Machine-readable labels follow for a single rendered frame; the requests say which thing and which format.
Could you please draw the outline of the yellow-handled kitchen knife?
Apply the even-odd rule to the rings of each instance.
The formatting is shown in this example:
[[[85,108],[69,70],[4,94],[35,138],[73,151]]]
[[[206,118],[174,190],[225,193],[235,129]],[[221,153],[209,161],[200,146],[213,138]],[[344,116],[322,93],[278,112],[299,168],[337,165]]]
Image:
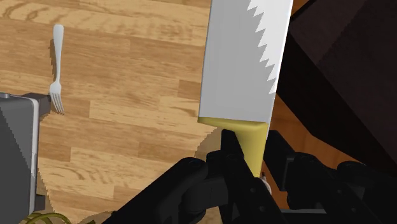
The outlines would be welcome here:
[[[198,122],[235,132],[261,165],[294,0],[212,0]]]

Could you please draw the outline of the dark wooden furniture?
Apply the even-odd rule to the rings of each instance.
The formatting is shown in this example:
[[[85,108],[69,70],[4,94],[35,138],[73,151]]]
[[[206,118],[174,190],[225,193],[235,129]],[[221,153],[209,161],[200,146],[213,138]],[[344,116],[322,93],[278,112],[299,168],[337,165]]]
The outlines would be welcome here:
[[[309,0],[278,96],[316,138],[397,177],[397,0]]]

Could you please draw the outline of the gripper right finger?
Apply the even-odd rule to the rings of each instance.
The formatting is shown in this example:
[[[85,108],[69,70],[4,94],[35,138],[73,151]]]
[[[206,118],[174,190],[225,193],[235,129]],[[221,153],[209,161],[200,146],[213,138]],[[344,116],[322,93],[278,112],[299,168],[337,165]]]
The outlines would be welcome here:
[[[397,178],[353,161],[332,169],[294,151],[276,130],[268,133],[263,160],[287,192],[291,224],[397,224]]]

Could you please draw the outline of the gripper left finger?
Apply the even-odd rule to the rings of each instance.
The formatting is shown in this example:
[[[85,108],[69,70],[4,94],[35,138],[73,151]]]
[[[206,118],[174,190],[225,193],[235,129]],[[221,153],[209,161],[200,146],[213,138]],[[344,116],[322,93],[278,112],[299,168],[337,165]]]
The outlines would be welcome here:
[[[230,130],[206,160],[181,159],[103,224],[197,224],[212,207],[224,224],[281,224],[280,209]]]

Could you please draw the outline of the grey box appliance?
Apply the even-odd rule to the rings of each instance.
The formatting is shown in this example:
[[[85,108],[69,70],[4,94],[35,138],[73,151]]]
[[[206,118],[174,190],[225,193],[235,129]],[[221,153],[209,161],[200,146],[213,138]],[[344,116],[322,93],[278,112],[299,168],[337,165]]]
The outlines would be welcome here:
[[[45,208],[39,194],[38,142],[40,117],[49,113],[48,95],[0,92],[0,224],[19,224]]]

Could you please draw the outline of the white fork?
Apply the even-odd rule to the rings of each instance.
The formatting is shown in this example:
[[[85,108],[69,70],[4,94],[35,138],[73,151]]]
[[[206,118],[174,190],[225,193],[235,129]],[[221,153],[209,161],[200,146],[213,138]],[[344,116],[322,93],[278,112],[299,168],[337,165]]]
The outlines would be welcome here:
[[[55,52],[55,81],[50,85],[49,94],[56,111],[61,115],[64,114],[64,107],[62,105],[62,99],[61,99],[62,85],[60,84],[63,39],[64,39],[64,26],[61,24],[55,24],[53,26],[53,46]]]

